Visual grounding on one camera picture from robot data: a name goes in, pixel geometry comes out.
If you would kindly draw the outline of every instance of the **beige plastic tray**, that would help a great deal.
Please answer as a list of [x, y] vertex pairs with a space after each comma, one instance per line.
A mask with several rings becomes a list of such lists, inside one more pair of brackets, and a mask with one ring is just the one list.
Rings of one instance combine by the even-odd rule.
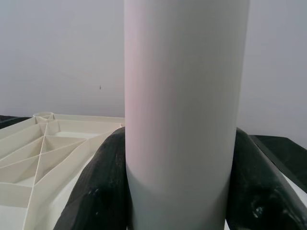
[[0, 129], [0, 229], [52, 230], [82, 169], [122, 126], [47, 112]]

